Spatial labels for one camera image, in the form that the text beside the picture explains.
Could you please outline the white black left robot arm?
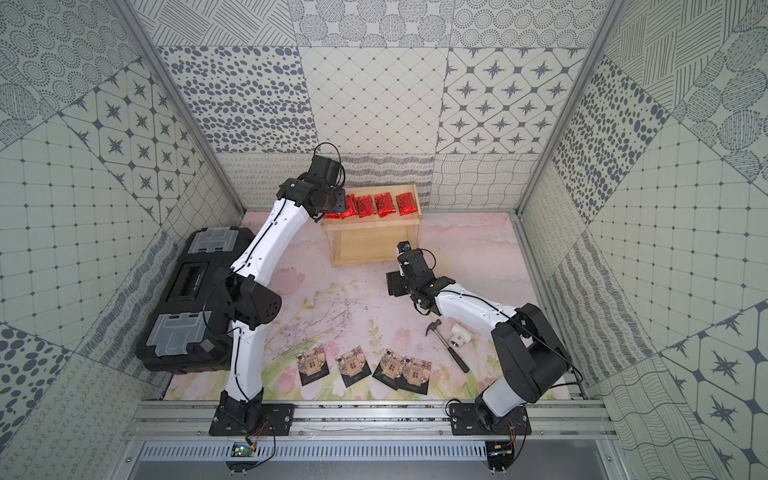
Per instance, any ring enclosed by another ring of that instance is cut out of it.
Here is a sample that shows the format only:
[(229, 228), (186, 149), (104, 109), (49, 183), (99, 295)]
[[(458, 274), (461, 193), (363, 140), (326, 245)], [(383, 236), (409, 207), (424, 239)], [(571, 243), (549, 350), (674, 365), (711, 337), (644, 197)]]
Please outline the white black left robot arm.
[(306, 172), (279, 186), (267, 220), (214, 284), (209, 297), (221, 304), (231, 322), (226, 332), (233, 335), (229, 377), (216, 413), (219, 422), (234, 421), (248, 432), (261, 424), (263, 351), (270, 323), (282, 305), (280, 295), (269, 289), (271, 278), (307, 221), (318, 222), (328, 213), (345, 210), (345, 181), (339, 157), (313, 155)]

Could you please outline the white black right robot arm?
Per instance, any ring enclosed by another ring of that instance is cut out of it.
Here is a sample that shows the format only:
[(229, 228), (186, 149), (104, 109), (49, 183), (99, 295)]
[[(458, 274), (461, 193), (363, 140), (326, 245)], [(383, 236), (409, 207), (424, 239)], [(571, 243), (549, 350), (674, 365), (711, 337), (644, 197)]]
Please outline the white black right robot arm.
[(476, 418), (486, 428), (510, 412), (537, 402), (569, 370), (581, 372), (543, 312), (527, 303), (513, 307), (472, 293), (446, 276), (436, 276), (425, 250), (409, 242), (396, 247), (398, 269), (387, 274), (388, 293), (407, 296), (422, 315), (452, 318), (490, 336), (501, 376), (476, 398)]

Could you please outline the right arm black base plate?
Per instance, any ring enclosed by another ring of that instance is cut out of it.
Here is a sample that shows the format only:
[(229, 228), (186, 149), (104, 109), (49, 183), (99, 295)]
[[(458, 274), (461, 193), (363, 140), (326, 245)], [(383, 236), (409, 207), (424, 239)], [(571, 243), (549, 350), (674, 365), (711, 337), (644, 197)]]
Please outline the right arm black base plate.
[(454, 436), (529, 435), (532, 432), (524, 406), (518, 406), (503, 417), (475, 403), (463, 403), (452, 399), (445, 405), (445, 413), (451, 423)]

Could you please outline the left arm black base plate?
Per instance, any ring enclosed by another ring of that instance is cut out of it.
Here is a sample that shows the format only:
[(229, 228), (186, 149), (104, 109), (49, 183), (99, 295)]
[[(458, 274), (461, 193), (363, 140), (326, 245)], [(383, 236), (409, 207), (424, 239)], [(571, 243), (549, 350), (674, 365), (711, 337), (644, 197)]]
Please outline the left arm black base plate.
[(266, 403), (245, 408), (219, 405), (214, 413), (210, 436), (252, 436), (261, 428), (266, 435), (288, 436), (296, 406), (289, 403)]

